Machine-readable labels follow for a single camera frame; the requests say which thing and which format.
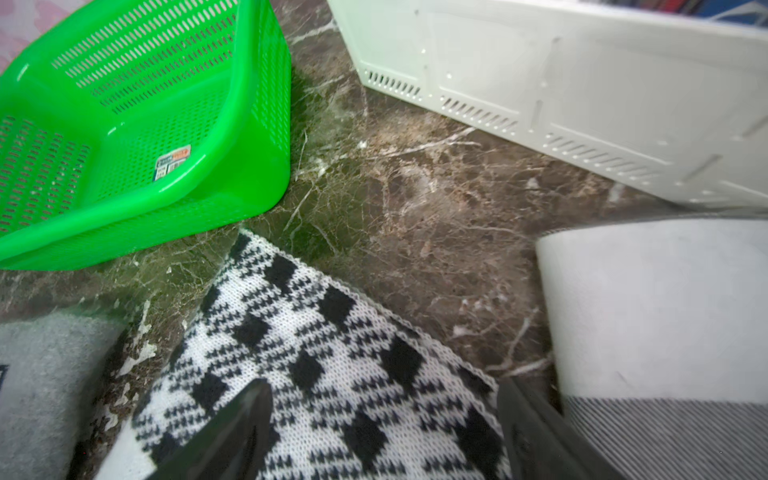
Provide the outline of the grey black checked scarf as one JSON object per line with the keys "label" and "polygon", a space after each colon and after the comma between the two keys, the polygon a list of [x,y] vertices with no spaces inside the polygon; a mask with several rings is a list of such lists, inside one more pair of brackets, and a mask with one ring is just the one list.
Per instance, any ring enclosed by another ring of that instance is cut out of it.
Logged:
{"label": "grey black checked scarf", "polygon": [[767,475],[767,224],[677,218],[536,245],[568,423],[628,479]]}

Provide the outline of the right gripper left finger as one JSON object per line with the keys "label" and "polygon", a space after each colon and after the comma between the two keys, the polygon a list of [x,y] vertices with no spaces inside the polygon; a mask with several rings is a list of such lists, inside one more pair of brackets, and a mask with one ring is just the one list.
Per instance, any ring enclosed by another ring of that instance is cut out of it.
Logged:
{"label": "right gripper left finger", "polygon": [[272,446],[272,390],[263,378],[241,389],[204,377],[172,393],[168,406],[148,403],[151,479],[254,479]]}

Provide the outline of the green plastic basket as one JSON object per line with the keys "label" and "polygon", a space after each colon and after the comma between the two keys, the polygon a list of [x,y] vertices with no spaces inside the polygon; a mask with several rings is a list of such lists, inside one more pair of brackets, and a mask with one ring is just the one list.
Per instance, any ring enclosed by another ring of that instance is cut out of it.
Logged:
{"label": "green plastic basket", "polygon": [[78,270],[260,215],[290,180],[267,1],[94,1],[1,77],[1,266]]}

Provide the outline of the black white smiley scarf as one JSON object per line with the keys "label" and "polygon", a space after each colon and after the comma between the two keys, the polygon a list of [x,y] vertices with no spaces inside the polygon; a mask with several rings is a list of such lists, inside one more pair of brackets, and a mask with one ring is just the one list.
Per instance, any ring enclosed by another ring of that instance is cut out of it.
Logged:
{"label": "black white smiley scarf", "polygon": [[98,477],[148,477],[256,379],[273,396],[263,479],[511,475],[493,378],[244,230]]}

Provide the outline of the white file organizer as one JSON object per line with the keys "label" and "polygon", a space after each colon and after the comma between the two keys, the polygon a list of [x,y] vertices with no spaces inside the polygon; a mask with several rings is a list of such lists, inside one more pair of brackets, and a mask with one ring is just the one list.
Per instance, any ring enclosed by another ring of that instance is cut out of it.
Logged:
{"label": "white file organizer", "polygon": [[333,1],[367,87],[665,200],[767,203],[767,32],[571,1]]}

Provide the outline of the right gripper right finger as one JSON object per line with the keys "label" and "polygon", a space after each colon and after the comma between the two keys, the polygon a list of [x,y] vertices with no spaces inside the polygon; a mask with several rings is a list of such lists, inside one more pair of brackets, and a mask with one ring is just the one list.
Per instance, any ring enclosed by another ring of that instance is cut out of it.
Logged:
{"label": "right gripper right finger", "polygon": [[499,382],[497,406],[513,478],[623,477],[546,399],[519,379]]}

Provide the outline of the grey fuzzy scarf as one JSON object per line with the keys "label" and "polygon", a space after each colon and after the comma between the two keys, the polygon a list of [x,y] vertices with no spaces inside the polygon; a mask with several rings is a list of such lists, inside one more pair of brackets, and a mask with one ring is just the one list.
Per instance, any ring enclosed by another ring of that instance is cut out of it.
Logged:
{"label": "grey fuzzy scarf", "polygon": [[65,479],[126,324],[59,311],[1,325],[1,477]]}

